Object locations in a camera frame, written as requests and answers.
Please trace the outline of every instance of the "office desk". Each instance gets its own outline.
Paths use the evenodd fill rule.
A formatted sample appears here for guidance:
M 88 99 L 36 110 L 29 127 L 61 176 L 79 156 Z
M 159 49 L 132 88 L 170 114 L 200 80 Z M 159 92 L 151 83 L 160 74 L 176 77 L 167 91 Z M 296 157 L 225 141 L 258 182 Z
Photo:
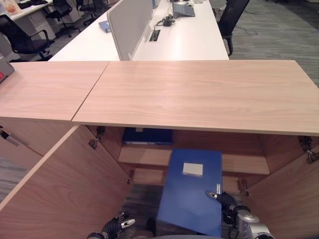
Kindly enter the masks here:
M 54 39 L 55 34 L 52 27 L 49 25 L 44 13 L 41 11 L 44 7 L 51 4 L 53 0 L 48 0 L 47 4 L 41 4 L 37 6 L 30 6 L 22 9 L 22 12 L 15 15 L 10 15 L 10 18 L 15 21 L 15 23 L 24 30 L 28 35 L 33 35 L 41 30 L 46 30 L 49 39 Z M 11 50 L 11 45 L 0 33 L 0 53 L 8 60 L 13 60 L 19 58 L 19 55 Z
M 154 10 L 151 27 L 154 22 L 167 16 L 169 6 L 166 0 L 160 2 Z M 177 19 L 174 26 L 162 29 L 158 42 L 142 41 L 133 60 L 228 60 L 209 1 L 195 4 L 194 10 L 196 17 Z M 106 13 L 50 61 L 118 61 L 112 34 L 105 33 L 98 24 L 105 20 Z
M 250 192 L 275 237 L 318 233 L 319 160 L 298 135 L 318 152 L 319 90 L 295 61 L 79 64 L 15 63 L 0 84 L 0 125 L 19 143 L 0 138 L 0 153 L 30 169 L 0 204 L 1 238 L 99 231 L 134 182 L 164 183 L 173 147 L 222 151 L 223 189 Z M 122 145 L 126 126 L 172 128 L 174 145 Z
M 99 22 L 107 20 L 101 15 L 77 35 L 49 61 L 119 61 L 111 33 L 104 32 Z
M 171 12 L 171 3 L 162 0 L 154 11 L 150 26 Z M 194 4 L 195 17 L 179 17 L 171 27 L 158 26 L 157 42 L 141 41 L 133 60 L 228 60 L 225 45 L 209 0 Z
M 10 18 L 15 21 L 19 18 L 22 18 L 24 16 L 27 16 L 35 11 L 38 11 L 38 10 L 41 10 L 42 8 L 46 7 L 47 5 L 49 4 L 52 4 L 53 3 L 53 0 L 46 0 L 48 3 L 47 4 L 41 4 L 41 5 L 36 5 L 36 6 L 30 6 L 30 7 L 27 7 L 25 9 L 22 9 L 22 12 L 19 13 L 19 14 L 15 14 L 15 15 L 12 15 L 10 16 Z

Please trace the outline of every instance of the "office chair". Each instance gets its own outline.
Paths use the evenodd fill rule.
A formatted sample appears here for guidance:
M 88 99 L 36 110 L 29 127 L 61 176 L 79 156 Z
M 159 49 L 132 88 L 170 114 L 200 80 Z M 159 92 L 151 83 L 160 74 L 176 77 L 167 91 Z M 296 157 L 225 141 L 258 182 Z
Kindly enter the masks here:
M 63 21 L 63 17 L 67 16 L 70 14 L 72 11 L 72 7 L 68 4 L 66 0 L 53 0 L 53 7 L 56 9 L 53 12 L 48 13 L 45 9 L 46 18 L 51 18 L 51 19 L 57 19 L 58 21 L 62 21 L 63 28 L 60 29 L 60 32 L 56 34 L 57 37 L 63 35 L 63 34 L 68 34 L 69 37 L 71 37 L 70 30 L 78 30 L 81 32 L 81 30 L 75 26 L 66 26 L 67 23 Z
M 53 42 L 49 39 L 46 30 L 37 32 L 34 35 L 29 36 L 26 34 L 14 21 L 7 15 L 0 15 L 0 32 L 2 32 L 9 40 L 11 48 L 14 53 L 17 54 L 39 54 L 40 61 L 49 60 L 52 55 L 44 56 L 44 53 L 49 53 L 46 48 Z M 43 32 L 45 39 L 39 39 L 39 33 Z
M 103 13 L 109 10 L 113 4 L 116 4 L 116 2 L 109 4 L 108 0 L 93 0 L 93 3 L 95 7 L 94 14 L 96 16 L 101 16 Z
M 225 11 L 218 22 L 220 34 L 228 44 L 228 56 L 233 53 L 233 30 L 248 3 L 249 0 L 227 0 Z
M 84 5 L 83 0 L 76 0 L 76 9 L 78 11 L 88 11 L 91 14 L 91 18 L 84 21 L 83 25 L 87 25 L 87 24 L 91 24 L 92 22 L 95 21 L 95 17 L 94 17 L 94 11 L 95 11 L 95 7 L 94 7 L 94 3 L 89 3 L 89 0 L 87 0 L 87 4 Z

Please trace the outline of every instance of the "wire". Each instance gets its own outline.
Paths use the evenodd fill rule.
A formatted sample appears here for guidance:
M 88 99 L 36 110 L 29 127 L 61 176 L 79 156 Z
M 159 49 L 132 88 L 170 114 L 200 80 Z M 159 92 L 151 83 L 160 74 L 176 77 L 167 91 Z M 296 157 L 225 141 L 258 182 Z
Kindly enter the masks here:
M 237 229 L 235 226 L 231 226 L 231 227 L 228 228 L 228 239 L 232 239 L 232 238 L 231 238 L 231 233 L 232 233 L 234 230 L 237 231 L 236 236 L 235 236 L 235 239 L 237 239 L 238 234 L 239 234 L 239 231 L 238 231 L 238 229 Z
M 158 21 L 155 25 L 154 25 L 154 31 L 155 31 L 155 28 L 157 27 L 157 26 L 163 26 L 163 24 L 161 24 L 161 23 L 163 23 L 163 20 L 160 20 L 160 21 Z
M 244 29 L 245 30 L 245 33 L 247 34 L 247 35 L 250 35 L 250 36 L 257 36 L 258 35 L 258 32 L 256 32 L 255 30 L 248 30 L 247 28 L 245 28 L 245 27 L 240 27 L 240 26 L 235 26 L 236 28 L 238 28 L 238 29 Z
M 258 13 L 256 13 L 256 12 L 250 12 L 250 11 L 246 11 L 246 10 L 244 10 L 244 12 L 248 13 L 248 14 L 258 15 Z

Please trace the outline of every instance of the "wooden shelf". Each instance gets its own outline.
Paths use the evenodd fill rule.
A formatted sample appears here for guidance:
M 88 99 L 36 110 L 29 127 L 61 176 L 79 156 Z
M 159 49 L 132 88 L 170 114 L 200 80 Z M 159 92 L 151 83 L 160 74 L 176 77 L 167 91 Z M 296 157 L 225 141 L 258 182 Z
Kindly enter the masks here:
M 269 174 L 257 134 L 208 131 L 174 131 L 174 145 L 124 145 L 119 162 L 168 166 L 172 149 L 219 150 L 223 154 L 223 172 Z
M 136 168 L 134 170 L 133 181 L 137 184 L 164 185 L 165 176 L 165 169 Z M 238 177 L 223 176 L 223 191 L 239 194 Z

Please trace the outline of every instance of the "robotic hand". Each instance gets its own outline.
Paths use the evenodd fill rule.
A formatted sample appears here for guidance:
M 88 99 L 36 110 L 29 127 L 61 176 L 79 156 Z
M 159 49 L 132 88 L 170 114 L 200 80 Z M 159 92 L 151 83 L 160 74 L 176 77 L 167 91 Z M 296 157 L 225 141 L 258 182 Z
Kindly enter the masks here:
M 223 192 L 215 194 L 206 191 L 206 194 L 220 202 L 223 212 L 223 220 L 226 224 L 231 224 L 231 229 L 237 229 L 244 235 L 245 239 L 275 239 L 269 232 L 268 228 L 259 222 L 258 217 L 250 213 L 250 209 L 246 206 L 238 206 L 235 199 Z
M 124 231 L 125 228 L 130 227 L 135 223 L 134 219 L 127 218 L 127 213 L 120 213 L 117 217 L 114 217 L 108 223 L 104 225 L 100 233 L 91 233 L 87 239 L 116 239 L 118 235 Z

